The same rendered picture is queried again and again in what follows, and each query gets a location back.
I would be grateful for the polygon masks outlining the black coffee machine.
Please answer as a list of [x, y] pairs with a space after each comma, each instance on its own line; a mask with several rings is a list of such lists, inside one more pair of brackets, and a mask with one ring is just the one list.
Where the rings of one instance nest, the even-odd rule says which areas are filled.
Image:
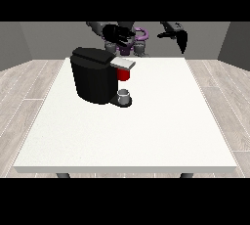
[[116, 56], [106, 50], [96, 48], [76, 48], [70, 63], [77, 94], [92, 104], [113, 104], [120, 108], [132, 105], [132, 98], [126, 105], [118, 103], [117, 68], [110, 62]]

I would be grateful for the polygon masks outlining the pale grey machine lid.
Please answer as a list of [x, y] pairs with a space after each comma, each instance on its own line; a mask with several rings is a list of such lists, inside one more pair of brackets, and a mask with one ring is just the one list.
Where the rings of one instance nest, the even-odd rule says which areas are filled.
[[114, 68], [130, 70], [136, 63], [134, 61], [130, 61], [124, 58], [115, 57], [111, 62], [110, 65]]

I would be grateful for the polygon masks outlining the small grey cup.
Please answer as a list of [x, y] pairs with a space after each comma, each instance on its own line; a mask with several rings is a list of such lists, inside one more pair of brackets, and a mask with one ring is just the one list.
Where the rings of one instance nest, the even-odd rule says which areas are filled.
[[120, 89], [117, 92], [118, 103], [121, 105], [126, 105], [130, 101], [130, 93], [127, 89]]

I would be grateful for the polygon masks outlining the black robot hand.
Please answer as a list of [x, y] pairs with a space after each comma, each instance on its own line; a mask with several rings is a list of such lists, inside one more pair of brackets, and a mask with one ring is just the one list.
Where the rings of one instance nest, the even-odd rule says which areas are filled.
[[115, 43], [119, 46], [126, 47], [128, 39], [135, 35], [129, 28], [115, 25], [107, 24], [103, 28], [103, 37], [106, 41]]
[[185, 30], [166, 31], [159, 33], [157, 37], [158, 38], [169, 37], [171, 39], [175, 39], [182, 53], [185, 52], [188, 45], [188, 33]]

